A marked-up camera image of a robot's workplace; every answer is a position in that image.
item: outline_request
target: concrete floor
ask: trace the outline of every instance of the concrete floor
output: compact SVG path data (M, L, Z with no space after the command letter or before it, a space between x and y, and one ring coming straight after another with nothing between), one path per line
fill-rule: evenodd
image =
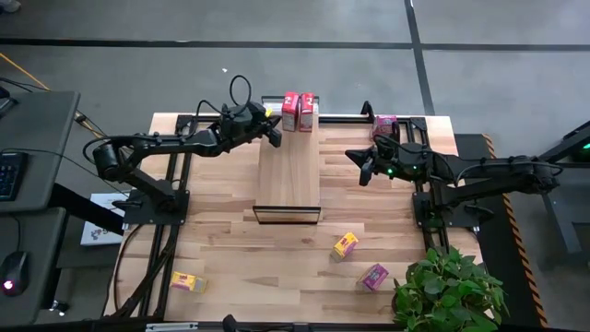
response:
M413 6L422 42L590 43L585 0L414 0ZM411 42L404 0L23 0L20 13L0 17L0 36ZM254 96L312 90L326 113L357 113L365 100L378 113L425 113L411 50L0 46L0 52L52 89L80 91L80 111L108 134L146 131L152 113L188 112L202 98L228 102L236 74L250 79ZM588 55L423 54L436 114L450 115L456 133L489 133L500 156L540 153L588 120ZM28 81L4 62L0 76ZM75 126L67 155L85 163L80 150L89 139ZM82 195L110 189L68 163L59 179ZM538 268L552 255L547 239L554 235L541 198L511 197L549 324L588 330L590 271ZM98 317L109 277L107 267L72 271L65 279L85 281L62 282L73 304L65 319ZM40 321L56 318L43 314Z

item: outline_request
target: cardboard box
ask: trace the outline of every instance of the cardboard box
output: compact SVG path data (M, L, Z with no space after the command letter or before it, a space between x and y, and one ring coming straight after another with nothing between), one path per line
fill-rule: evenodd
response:
M283 130L295 131L299 115L299 93L287 91L281 109L283 115Z
M174 273L172 273L170 287L203 293L207 287L207 280L190 274L174 271Z
M358 285L365 291L376 291L387 278L389 271L380 264L375 264L359 278Z
M392 124L396 122L397 117L395 115L375 115L369 139L373 140L375 135L378 134L391 135L393 133Z
M346 233L338 243L334 244L332 254L330 254L337 262L341 262L348 254L352 252L355 245L359 242L353 233Z
M301 94L299 131L310 133L313 130L313 93Z

